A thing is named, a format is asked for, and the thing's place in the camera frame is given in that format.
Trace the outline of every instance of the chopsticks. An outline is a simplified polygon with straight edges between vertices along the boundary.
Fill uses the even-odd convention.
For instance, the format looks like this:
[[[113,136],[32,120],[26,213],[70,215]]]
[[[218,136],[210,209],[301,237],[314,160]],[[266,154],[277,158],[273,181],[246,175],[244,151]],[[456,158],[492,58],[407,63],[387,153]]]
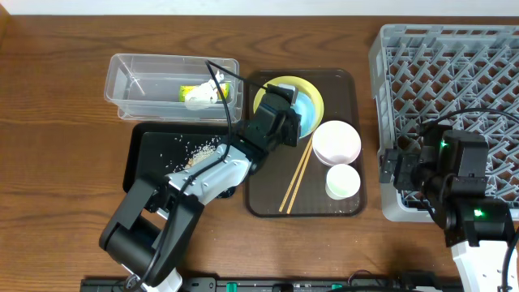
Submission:
[[[310,137],[310,141],[308,141],[307,146],[305,147],[305,151],[302,153],[301,160],[299,161],[298,167],[296,168],[294,172],[294,176],[292,177],[292,180],[290,181],[290,185],[288,190],[286,190],[285,198],[283,198],[283,202],[281,203],[281,206],[279,207],[279,212],[283,212],[283,208],[285,207],[286,201],[288,200],[290,196],[290,191],[292,191],[292,186],[294,185],[295,179],[298,177],[298,182],[295,185],[294,193],[292,194],[292,199],[290,200],[290,204],[288,209],[286,210],[287,214],[290,214],[290,211],[292,211],[292,205],[294,205],[295,197],[298,195],[299,185],[301,184],[302,176],[305,174],[305,169],[307,168],[308,159],[311,155],[311,141],[312,137]]]

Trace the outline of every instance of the yellow sponge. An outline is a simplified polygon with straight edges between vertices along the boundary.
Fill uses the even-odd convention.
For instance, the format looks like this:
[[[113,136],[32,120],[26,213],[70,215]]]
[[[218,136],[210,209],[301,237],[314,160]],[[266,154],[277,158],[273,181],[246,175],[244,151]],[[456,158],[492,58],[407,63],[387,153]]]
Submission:
[[[199,85],[181,85],[180,89],[178,90],[178,101],[180,102],[186,102],[186,96],[187,94],[199,87]],[[229,96],[229,88],[230,85],[228,83],[220,84],[221,91],[224,93],[224,97],[227,98]]]

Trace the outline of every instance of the wooden table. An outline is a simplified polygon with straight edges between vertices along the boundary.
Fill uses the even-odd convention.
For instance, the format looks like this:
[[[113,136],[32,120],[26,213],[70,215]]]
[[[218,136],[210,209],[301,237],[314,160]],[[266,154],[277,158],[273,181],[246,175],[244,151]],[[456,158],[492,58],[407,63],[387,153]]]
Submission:
[[[125,195],[133,122],[104,101],[116,53],[236,58],[240,73],[339,67],[356,82],[368,205],[350,219],[253,217],[240,187],[205,209],[184,271],[221,277],[348,277],[425,269],[456,276],[432,224],[381,211],[368,50],[388,23],[518,24],[519,19],[409,17],[14,16],[0,50],[0,290],[72,291],[127,273],[97,241]]]

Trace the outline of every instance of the white cup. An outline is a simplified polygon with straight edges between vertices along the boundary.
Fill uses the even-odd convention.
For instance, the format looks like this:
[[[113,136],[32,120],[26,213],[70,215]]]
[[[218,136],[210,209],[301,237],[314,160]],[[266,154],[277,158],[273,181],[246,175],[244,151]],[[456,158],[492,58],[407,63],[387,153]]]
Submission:
[[[357,170],[349,165],[335,165],[326,174],[326,194],[334,200],[350,198],[358,189],[360,176]]]

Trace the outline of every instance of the green light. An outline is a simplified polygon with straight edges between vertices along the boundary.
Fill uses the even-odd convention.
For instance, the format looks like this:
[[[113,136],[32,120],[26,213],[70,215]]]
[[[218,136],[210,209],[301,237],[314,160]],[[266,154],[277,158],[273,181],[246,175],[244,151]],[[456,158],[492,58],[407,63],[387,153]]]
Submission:
[[[482,216],[485,216],[485,213],[483,213],[483,211],[479,210],[479,209],[475,209],[474,210],[474,216],[476,217],[482,217]]]

